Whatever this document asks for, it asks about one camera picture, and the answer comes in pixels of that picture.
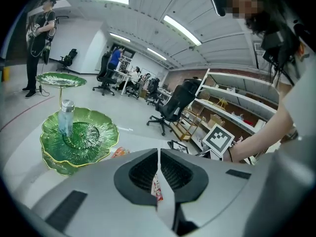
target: black office chair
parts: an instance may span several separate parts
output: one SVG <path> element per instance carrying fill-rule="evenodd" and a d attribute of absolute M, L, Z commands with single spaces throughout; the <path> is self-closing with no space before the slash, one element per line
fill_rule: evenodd
<path fill-rule="evenodd" d="M 56 71 L 60 70 L 61 72 L 63 72 L 63 70 L 67 70 L 69 73 L 70 70 L 68 67 L 72 65 L 73 59 L 77 54 L 77 49 L 71 49 L 68 55 L 66 55 L 65 57 L 61 56 L 61 60 L 58 62 L 63 66 L 61 68 L 56 69 Z"/>
<path fill-rule="evenodd" d="M 140 84 L 138 82 L 134 82 L 134 85 L 130 85 L 129 88 L 131 88 L 131 92 L 128 92 L 128 96 L 134 96 L 137 99 L 139 98 L 138 90 L 139 90 Z"/>
<path fill-rule="evenodd" d="M 116 84 L 117 80 L 116 79 L 112 79 L 111 76 L 113 74 L 113 70 L 107 69 L 106 70 L 106 74 L 104 77 L 98 77 L 97 80 L 101 81 L 102 84 L 100 86 L 97 87 L 93 87 L 92 90 L 95 91 L 95 89 L 103 89 L 102 91 L 102 96 L 104 96 L 104 92 L 107 90 L 109 92 L 112 93 L 112 95 L 114 96 L 114 92 L 111 91 L 110 89 L 110 84 Z"/>
<path fill-rule="evenodd" d="M 149 123 L 159 123 L 162 127 L 162 135 L 165 135 L 164 126 L 167 126 L 171 129 L 170 125 L 165 123 L 168 122 L 176 122 L 180 119 L 181 113 L 183 109 L 189 105 L 195 99 L 195 95 L 189 92 L 184 86 L 178 85 L 169 100 L 169 102 L 165 105 L 156 105 L 156 110 L 161 113 L 162 118 L 157 118 L 155 116 L 151 116 L 150 119 L 154 118 L 156 120 L 150 120 Z"/>
<path fill-rule="evenodd" d="M 146 96 L 146 103 L 147 105 L 156 105 L 156 104 L 160 104 L 160 101 L 162 101 L 163 99 L 161 97 L 158 96 L 158 86 L 159 86 L 159 79 L 153 79 L 152 83 L 150 85 L 148 85 L 148 92 L 147 96 Z"/>
<path fill-rule="evenodd" d="M 93 87 L 92 90 L 95 91 L 95 89 L 103 89 L 102 96 L 104 96 L 104 92 L 107 90 L 112 93 L 114 96 L 114 92 L 110 89 L 110 84 L 116 84 L 117 80 L 112 79 L 113 70 L 107 69 L 107 64 L 109 60 L 110 55 L 108 53 L 104 54 L 101 61 L 101 70 L 100 73 L 97 75 L 97 80 L 101 81 L 102 84 L 97 87 Z"/>

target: brick wall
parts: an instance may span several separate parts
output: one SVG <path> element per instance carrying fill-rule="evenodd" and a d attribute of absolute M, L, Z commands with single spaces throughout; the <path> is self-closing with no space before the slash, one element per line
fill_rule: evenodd
<path fill-rule="evenodd" d="M 168 85 L 168 89 L 171 91 L 174 91 L 175 87 L 179 84 L 182 84 L 184 79 L 191 79 L 193 77 L 198 77 L 200 79 L 204 78 L 205 73 L 206 73 L 207 69 L 201 69 L 201 70 L 182 70 L 182 71 L 174 71 L 174 72 L 169 72 L 167 78 L 165 79 L 164 83 L 165 84 L 169 84 Z M 228 69 L 212 69 L 212 72 L 221 72 L 221 73 L 230 73 L 230 74 L 238 74 L 238 75 L 243 75 L 243 76 L 248 76 L 248 77 L 254 77 L 254 78 L 259 78 L 259 79 L 264 79 L 266 81 L 269 81 L 269 76 L 265 76 L 265 75 L 259 75 L 256 73 L 252 73 L 252 72 L 247 72 L 247 71 L 238 71 L 238 70 L 228 70 Z M 209 85 L 209 86 L 213 86 L 214 85 L 214 80 L 211 77 L 208 77 L 206 79 L 205 84 Z M 218 102 L 217 98 L 211 97 L 207 91 L 203 91 L 201 92 L 199 98 L 201 99 L 208 99 L 209 101 Z M 270 102 L 265 101 L 264 99 L 261 99 L 259 97 L 255 97 L 253 98 L 255 100 L 260 100 L 261 102 L 263 102 L 264 104 L 267 104 L 268 106 L 272 107 L 272 108 L 277 108 L 275 105 L 271 104 Z M 194 102 L 192 104 L 192 110 L 195 113 L 198 113 L 200 110 L 202 109 L 202 105 L 199 104 L 198 102 Z M 243 117 L 245 120 L 250 121 L 253 123 L 253 126 L 256 125 L 259 117 L 247 112 L 246 110 L 237 107 L 235 105 L 232 104 L 228 104 L 226 106 L 226 111 L 229 113 L 234 112 L 236 115 L 240 115 L 243 114 Z M 206 122 L 209 122 L 210 120 L 210 115 L 211 114 L 216 114 L 212 111 L 210 111 L 207 108 L 204 108 L 202 113 L 200 114 L 202 117 L 206 118 Z M 241 129 L 239 126 L 235 125 L 234 123 L 228 121 L 227 119 L 221 117 L 224 121 L 225 121 L 225 129 L 227 129 L 230 133 L 232 133 L 237 139 L 242 136 L 244 139 L 248 138 L 250 136 L 249 133 L 247 133 L 246 131 L 244 131 L 243 129 Z"/>
<path fill-rule="evenodd" d="M 273 104 L 273 103 L 271 103 L 271 102 L 269 102 L 269 101 L 267 101 L 267 100 L 265 100 L 265 99 L 262 99 L 262 98 L 260 98 L 260 97 L 254 96 L 254 95 L 249 94 L 249 93 L 246 93 L 245 96 L 246 96 L 246 97 L 249 97 L 249 98 L 251 98 L 251 99 L 254 99 L 254 100 L 256 100 L 256 101 L 259 101 L 259 102 L 261 102 L 261 103 L 263 103 L 263 104 L 265 104 L 265 105 L 267 105 L 267 106 L 269 106 L 269 107 L 271 107 L 271 108 L 277 110 L 277 105 L 275 105 L 275 104 Z"/>
<path fill-rule="evenodd" d="M 200 79 L 204 78 L 207 69 L 198 70 L 181 70 L 181 71 L 170 71 L 164 81 L 164 84 L 168 84 L 168 89 L 174 91 L 177 85 L 182 84 L 184 79 L 191 79 L 192 77 L 198 77 Z M 233 69 L 212 69 L 211 72 L 228 73 L 235 75 L 242 75 L 247 77 L 258 78 L 262 80 L 269 81 L 268 75 L 256 74 L 253 72 L 247 72 L 242 70 Z M 206 80 L 206 85 L 213 86 L 214 81 L 208 77 Z"/>

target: snack package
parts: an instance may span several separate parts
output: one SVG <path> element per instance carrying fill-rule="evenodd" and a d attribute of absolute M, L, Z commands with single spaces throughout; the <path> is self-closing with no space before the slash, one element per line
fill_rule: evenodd
<path fill-rule="evenodd" d="M 111 158 L 123 156 L 129 153 L 130 151 L 128 149 L 125 149 L 124 147 L 119 147 L 118 149 L 116 149 L 116 151 L 114 152 Z"/>
<path fill-rule="evenodd" d="M 154 176 L 153 179 L 151 194 L 157 198 L 157 201 L 163 200 L 157 174 Z"/>

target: black shoe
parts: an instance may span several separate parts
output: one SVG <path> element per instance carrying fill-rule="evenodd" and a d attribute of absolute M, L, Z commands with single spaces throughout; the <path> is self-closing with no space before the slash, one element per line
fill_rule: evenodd
<path fill-rule="evenodd" d="M 36 94 L 36 91 L 30 91 L 29 93 L 26 94 L 25 98 L 30 98 L 33 97 Z"/>

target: clear plastic bottle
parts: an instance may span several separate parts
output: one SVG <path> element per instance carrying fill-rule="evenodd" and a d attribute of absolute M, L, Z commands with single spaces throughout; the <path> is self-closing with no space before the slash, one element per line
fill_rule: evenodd
<path fill-rule="evenodd" d="M 63 100 L 61 102 L 58 113 L 58 128 L 64 136 L 71 136 L 73 134 L 75 103 L 71 100 Z"/>

